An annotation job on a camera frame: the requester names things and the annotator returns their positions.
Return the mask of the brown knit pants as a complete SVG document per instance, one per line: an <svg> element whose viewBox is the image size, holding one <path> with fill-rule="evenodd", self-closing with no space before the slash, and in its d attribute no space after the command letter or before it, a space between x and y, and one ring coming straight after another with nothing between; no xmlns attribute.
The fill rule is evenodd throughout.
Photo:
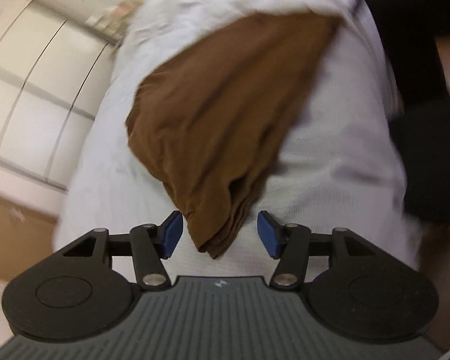
<svg viewBox="0 0 450 360"><path fill-rule="evenodd" d="M339 16L254 13L139 84L130 151L161 181L198 251L230 247L310 95Z"/></svg>

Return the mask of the person's dark clothed body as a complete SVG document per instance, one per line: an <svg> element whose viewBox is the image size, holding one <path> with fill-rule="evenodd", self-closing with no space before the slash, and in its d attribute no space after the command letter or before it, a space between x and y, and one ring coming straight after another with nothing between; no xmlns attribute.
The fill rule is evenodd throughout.
<svg viewBox="0 0 450 360"><path fill-rule="evenodd" d="M424 223L421 271L440 306L428 338L450 349L450 0L364 0L401 98L389 123L403 161L404 209Z"/></svg>

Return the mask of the white sliding wardrobe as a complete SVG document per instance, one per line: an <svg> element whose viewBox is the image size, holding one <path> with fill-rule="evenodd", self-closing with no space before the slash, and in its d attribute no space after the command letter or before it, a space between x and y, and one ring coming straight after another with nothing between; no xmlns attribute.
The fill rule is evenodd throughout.
<svg viewBox="0 0 450 360"><path fill-rule="evenodd" d="M35 0L0 0L0 165L65 190L112 70L110 43Z"/></svg>

